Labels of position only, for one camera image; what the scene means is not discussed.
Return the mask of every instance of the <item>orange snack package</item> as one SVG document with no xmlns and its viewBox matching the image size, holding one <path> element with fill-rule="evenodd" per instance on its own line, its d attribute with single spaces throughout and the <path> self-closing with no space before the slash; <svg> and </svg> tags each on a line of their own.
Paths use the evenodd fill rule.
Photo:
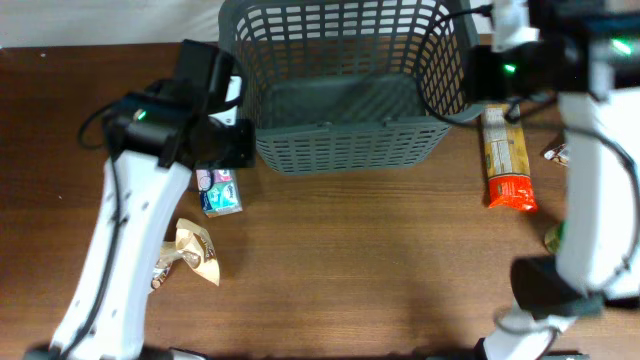
<svg viewBox="0 0 640 360">
<path fill-rule="evenodd" d="M 533 195 L 524 134 L 519 124 L 511 125 L 504 120 L 508 108 L 488 105 L 482 114 L 489 208 L 502 205 L 535 212 L 538 205 Z"/>
</svg>

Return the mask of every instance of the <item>packaging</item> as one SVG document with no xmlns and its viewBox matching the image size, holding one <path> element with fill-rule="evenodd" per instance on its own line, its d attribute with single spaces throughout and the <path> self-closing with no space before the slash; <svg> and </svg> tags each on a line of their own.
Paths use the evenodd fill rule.
<svg viewBox="0 0 640 360">
<path fill-rule="evenodd" d="M 220 266 L 206 229 L 186 219 L 178 219 L 176 241 L 164 242 L 153 269 L 150 292 L 166 281 L 174 261 L 183 259 L 196 274 L 220 285 Z"/>
<path fill-rule="evenodd" d="M 524 134 L 519 124 L 511 125 L 504 120 L 508 108 L 489 105 L 482 114 L 489 208 L 509 206 L 520 211 L 537 211 Z"/>
<path fill-rule="evenodd" d="M 544 158 L 562 166 L 569 166 L 569 148 L 562 144 L 544 153 Z"/>
<path fill-rule="evenodd" d="M 549 229 L 544 236 L 544 246 L 552 254 L 557 254 L 564 238 L 565 223 L 561 223 Z"/>
<path fill-rule="evenodd" d="M 212 218 L 242 211 L 242 203 L 238 194 L 238 184 L 235 172 L 232 170 L 197 170 L 198 186 L 200 187 L 200 204 L 204 213 Z M 209 187 L 207 181 L 213 179 Z"/>
</svg>

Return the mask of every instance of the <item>wooden table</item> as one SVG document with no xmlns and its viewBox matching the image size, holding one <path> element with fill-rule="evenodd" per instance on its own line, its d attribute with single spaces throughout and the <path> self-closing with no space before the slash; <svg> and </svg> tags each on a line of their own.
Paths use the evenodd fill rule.
<svg viewBox="0 0 640 360">
<path fill-rule="evenodd" d="M 170 75 L 177 51 L 0 51 L 0 358 L 47 342 L 76 287 L 106 158 L 76 145 L 78 126 Z M 258 161 L 238 172 L 240 214 L 207 219 L 185 194 L 174 217 L 209 230 L 222 281 L 178 263 L 149 298 L 148 343 L 255 357 L 473 346 L 510 304 L 512 259 L 545 253 L 543 234 L 563 218 L 565 170 L 540 156 L 555 135 L 526 133 L 533 215 L 486 208 L 480 139 L 460 129 L 410 169 L 283 177 Z M 637 359 L 638 320 L 582 320 L 555 349 Z"/>
</svg>

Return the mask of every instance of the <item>crumpled wrapper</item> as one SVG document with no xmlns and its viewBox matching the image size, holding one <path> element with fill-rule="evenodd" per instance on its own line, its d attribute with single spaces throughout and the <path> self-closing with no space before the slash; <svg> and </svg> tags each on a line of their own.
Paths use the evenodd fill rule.
<svg viewBox="0 0 640 360">
<path fill-rule="evenodd" d="M 562 166 L 569 166 L 569 148 L 562 144 L 544 153 L 544 158 Z"/>
<path fill-rule="evenodd" d="M 176 241 L 165 241 L 160 249 L 160 257 L 153 269 L 150 292 L 166 281 L 171 265 L 179 259 L 183 259 L 198 275 L 220 285 L 220 266 L 209 233 L 189 220 L 178 219 Z"/>
</svg>

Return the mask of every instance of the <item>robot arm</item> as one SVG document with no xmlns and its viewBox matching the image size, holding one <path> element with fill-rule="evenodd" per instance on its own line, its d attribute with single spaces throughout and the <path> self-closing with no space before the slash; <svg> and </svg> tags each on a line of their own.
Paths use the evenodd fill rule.
<svg viewBox="0 0 640 360">
<path fill-rule="evenodd" d="M 476 59 L 493 62 L 498 71 L 504 64 L 515 64 L 517 73 L 511 74 L 512 79 L 504 76 L 500 89 L 488 91 L 483 100 L 559 91 L 567 126 L 605 134 L 638 158 L 640 145 L 625 134 L 640 130 L 633 115 L 640 87 L 625 84 L 637 79 L 638 58 L 632 57 L 640 48 L 637 41 L 627 40 L 626 48 L 616 49 L 622 41 L 618 37 L 637 39 L 640 29 L 624 21 L 637 19 L 638 14 L 611 14 L 583 3 L 529 1 L 530 8 L 524 3 L 494 3 L 493 55 L 478 52 Z M 553 41 L 537 42 L 537 31 L 529 27 L 529 11 Z M 611 21 L 618 21 L 615 30 Z M 562 73 L 571 76 L 563 78 Z M 468 93 L 481 94 L 478 88 Z M 495 94 L 503 99 L 492 98 Z M 580 316 L 598 314 L 605 304 L 637 302 L 640 296 L 637 184 L 627 174 L 634 169 L 625 169 L 617 154 L 598 139 L 572 132 L 566 138 L 572 154 L 563 244 L 557 258 L 514 263 L 516 301 L 509 314 L 496 319 L 497 330 L 476 347 L 479 358 L 538 359 Z"/>
<path fill-rule="evenodd" d="M 234 65 L 216 47 L 187 40 L 172 79 L 97 114 L 110 158 L 89 253 L 49 351 L 26 358 L 139 358 L 152 270 L 193 169 L 253 164 L 253 125 L 235 120 L 243 89 Z M 222 118 L 229 112 L 235 121 Z"/>
</svg>

